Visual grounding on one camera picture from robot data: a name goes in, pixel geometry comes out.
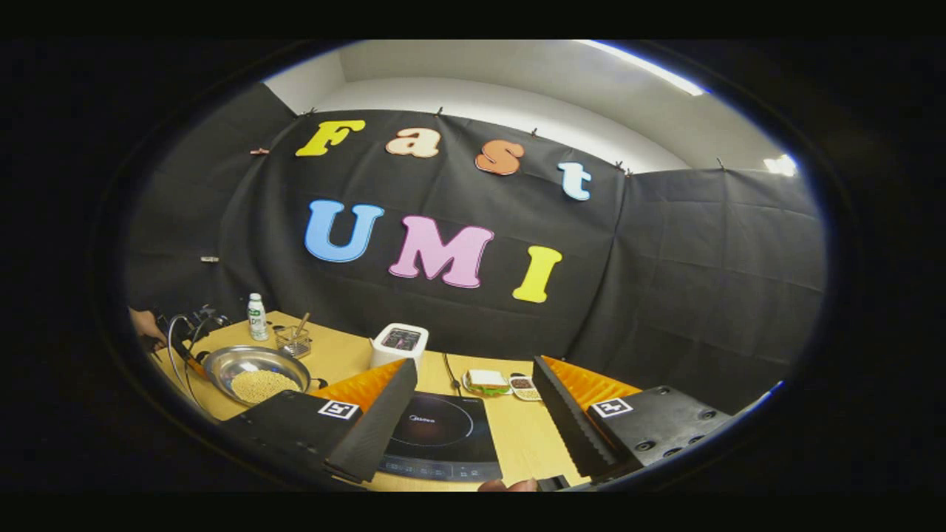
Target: bread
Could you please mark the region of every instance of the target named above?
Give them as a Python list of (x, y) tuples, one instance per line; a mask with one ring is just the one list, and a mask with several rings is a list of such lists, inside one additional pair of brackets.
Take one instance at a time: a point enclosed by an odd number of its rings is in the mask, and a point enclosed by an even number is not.
[(500, 390), (509, 387), (509, 383), (506, 382), (499, 371), (471, 369), (466, 372), (466, 375), (469, 377), (470, 386), (477, 386), (486, 390)]

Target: plate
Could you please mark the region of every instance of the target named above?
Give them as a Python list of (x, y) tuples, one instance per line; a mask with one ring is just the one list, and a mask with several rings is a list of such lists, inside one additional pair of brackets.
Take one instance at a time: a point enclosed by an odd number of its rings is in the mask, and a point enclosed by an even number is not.
[(245, 371), (273, 371), (298, 384), (302, 393), (312, 381), (301, 362), (275, 349), (259, 346), (232, 346), (214, 351), (203, 360), (203, 369), (218, 390), (247, 406), (255, 406), (255, 403), (240, 399), (233, 390), (233, 379)]

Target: letter u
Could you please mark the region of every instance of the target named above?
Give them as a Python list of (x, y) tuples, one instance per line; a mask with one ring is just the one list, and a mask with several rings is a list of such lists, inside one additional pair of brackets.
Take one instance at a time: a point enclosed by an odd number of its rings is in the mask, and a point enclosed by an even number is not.
[(384, 214), (384, 209), (377, 205), (358, 204), (352, 207), (355, 213), (355, 229), (352, 238), (345, 246), (336, 246), (328, 240), (332, 232), (332, 223), (335, 215), (345, 209), (343, 204), (331, 200), (316, 200), (309, 204), (312, 216), (308, 219), (306, 228), (306, 249), (322, 260), (330, 262), (351, 262), (368, 249), (368, 240), (371, 239), (371, 229), (375, 220)]

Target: light blue letter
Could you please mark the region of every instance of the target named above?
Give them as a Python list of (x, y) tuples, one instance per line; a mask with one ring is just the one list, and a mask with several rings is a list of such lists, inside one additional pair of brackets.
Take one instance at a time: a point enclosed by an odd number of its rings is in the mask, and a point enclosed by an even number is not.
[(330, 262), (351, 262), (364, 254), (368, 249), (368, 240), (371, 238), (371, 228), (375, 220), (384, 214), (384, 209), (376, 205), (359, 204), (352, 207), (355, 213), (355, 229), (348, 245), (339, 247), (328, 241), (332, 232), (332, 222), (335, 215), (345, 209), (345, 206), (331, 200), (316, 200), (308, 205), (312, 216), (308, 219), (306, 229), (306, 249), (322, 259)]
[(558, 169), (564, 170), (562, 176), (562, 190), (572, 198), (583, 202), (591, 197), (591, 193), (582, 190), (582, 181), (591, 181), (591, 174), (585, 171), (585, 168), (579, 163), (559, 163)]

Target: ceiling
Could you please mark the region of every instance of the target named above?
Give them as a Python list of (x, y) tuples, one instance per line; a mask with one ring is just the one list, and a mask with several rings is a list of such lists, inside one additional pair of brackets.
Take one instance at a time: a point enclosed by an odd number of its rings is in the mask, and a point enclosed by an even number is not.
[(692, 168), (765, 169), (783, 154), (711, 94), (693, 97), (654, 74), (573, 41), (365, 41), (339, 52), (345, 81), (453, 78), (538, 93), (640, 133)]

